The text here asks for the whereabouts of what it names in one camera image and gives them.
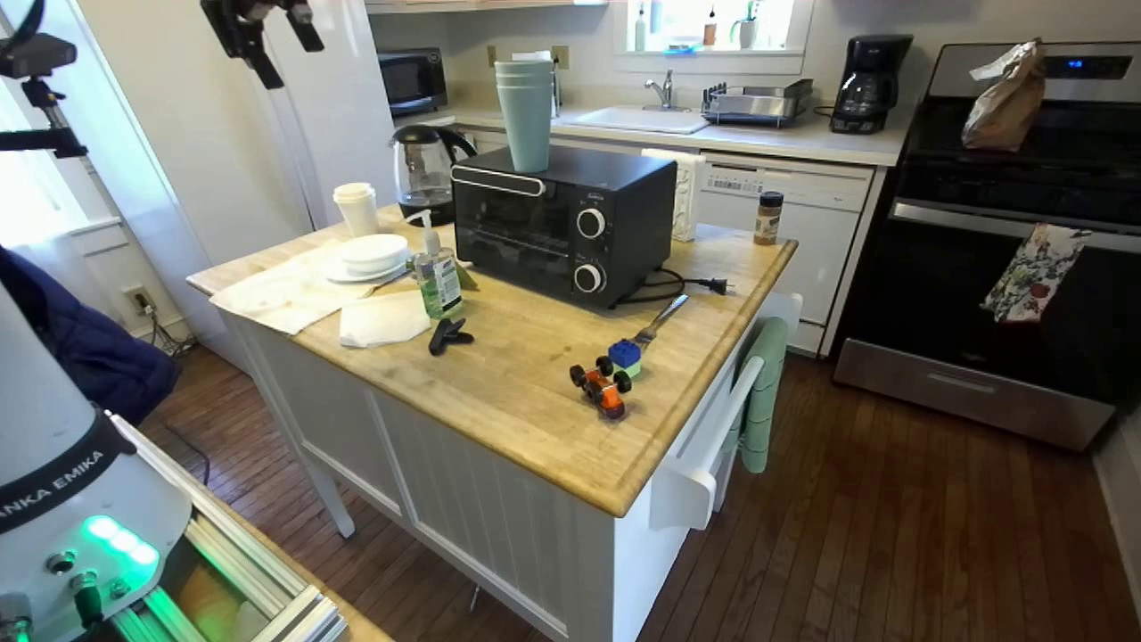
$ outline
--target jar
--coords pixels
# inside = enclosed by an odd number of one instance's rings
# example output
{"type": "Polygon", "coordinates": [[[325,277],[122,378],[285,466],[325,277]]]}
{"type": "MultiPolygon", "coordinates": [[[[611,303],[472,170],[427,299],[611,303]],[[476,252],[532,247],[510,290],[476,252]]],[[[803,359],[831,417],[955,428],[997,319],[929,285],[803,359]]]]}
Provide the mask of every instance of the jar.
{"type": "Polygon", "coordinates": [[[785,191],[758,191],[751,242],[776,242],[785,191]]]}

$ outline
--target butcher block countertop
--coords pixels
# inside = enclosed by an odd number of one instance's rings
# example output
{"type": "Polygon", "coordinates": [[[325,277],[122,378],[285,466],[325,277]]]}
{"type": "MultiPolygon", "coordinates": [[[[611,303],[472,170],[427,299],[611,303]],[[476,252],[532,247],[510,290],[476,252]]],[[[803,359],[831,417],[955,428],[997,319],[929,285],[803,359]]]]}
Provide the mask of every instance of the butcher block countertop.
{"type": "MultiPolygon", "coordinates": [[[[339,242],[339,228],[217,263],[190,283],[214,295],[245,275],[325,242],[339,242]]],[[[427,358],[432,332],[424,332],[397,347],[342,348],[339,315],[302,329],[296,341],[377,391],[432,414],[476,445],[619,517],[661,466],[736,341],[749,332],[749,320],[793,252],[795,242],[755,247],[751,236],[731,228],[700,228],[696,242],[674,242],[667,266],[684,277],[726,277],[731,292],[717,295],[688,285],[688,305],[680,305],[645,348],[645,372],[623,395],[629,414],[619,421],[599,417],[575,390],[570,362],[587,368],[611,341],[645,329],[667,299],[585,310],[473,275],[476,292],[462,295],[462,329],[473,336],[472,347],[450,347],[442,358],[427,358]]]]}

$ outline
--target kitchen island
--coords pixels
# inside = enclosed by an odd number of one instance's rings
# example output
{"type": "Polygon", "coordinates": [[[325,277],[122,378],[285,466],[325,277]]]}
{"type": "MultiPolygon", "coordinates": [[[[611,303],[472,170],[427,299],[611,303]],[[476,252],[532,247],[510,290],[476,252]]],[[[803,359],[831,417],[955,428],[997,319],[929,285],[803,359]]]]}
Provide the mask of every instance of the kitchen island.
{"type": "MultiPolygon", "coordinates": [[[[221,292],[327,242],[335,228],[194,285],[221,292]]],[[[462,326],[473,341],[444,358],[427,358],[427,336],[342,348],[339,315],[299,336],[228,326],[342,535],[352,517],[335,483],[543,636],[636,640],[688,527],[722,491],[726,414],[755,378],[739,378],[739,358],[793,252],[795,242],[751,247],[731,228],[674,242],[667,266],[726,277],[731,292],[693,292],[661,329],[619,421],[602,421],[566,372],[636,336],[661,303],[580,310],[476,277],[462,326]]]]}

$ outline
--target dish towel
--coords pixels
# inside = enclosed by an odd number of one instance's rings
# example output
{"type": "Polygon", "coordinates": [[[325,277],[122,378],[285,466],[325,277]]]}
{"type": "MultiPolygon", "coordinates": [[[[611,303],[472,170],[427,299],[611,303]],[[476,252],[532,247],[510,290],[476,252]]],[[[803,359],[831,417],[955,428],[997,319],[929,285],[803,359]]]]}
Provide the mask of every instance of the dish towel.
{"type": "Polygon", "coordinates": [[[1080,252],[1075,228],[1035,226],[1031,240],[1011,252],[1009,266],[985,295],[985,310],[996,326],[1036,326],[1047,299],[1058,292],[1062,277],[1080,252]]]}
{"type": "Polygon", "coordinates": [[[774,430],[774,411],[776,411],[776,391],[785,376],[789,336],[793,336],[789,320],[763,319],[746,352],[746,359],[763,358],[763,368],[751,382],[751,391],[741,414],[741,462],[749,473],[763,473],[769,462],[769,430],[774,430]]]}

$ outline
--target kettle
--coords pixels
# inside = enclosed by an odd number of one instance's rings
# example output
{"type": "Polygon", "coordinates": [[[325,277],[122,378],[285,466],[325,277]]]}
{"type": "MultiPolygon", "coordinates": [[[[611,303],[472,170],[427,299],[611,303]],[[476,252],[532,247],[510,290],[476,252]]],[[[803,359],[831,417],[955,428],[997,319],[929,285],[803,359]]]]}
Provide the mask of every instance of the kettle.
{"type": "Polygon", "coordinates": [[[432,226],[456,222],[451,163],[473,146],[456,127],[402,126],[391,135],[397,198],[402,216],[432,212],[432,226]]]}

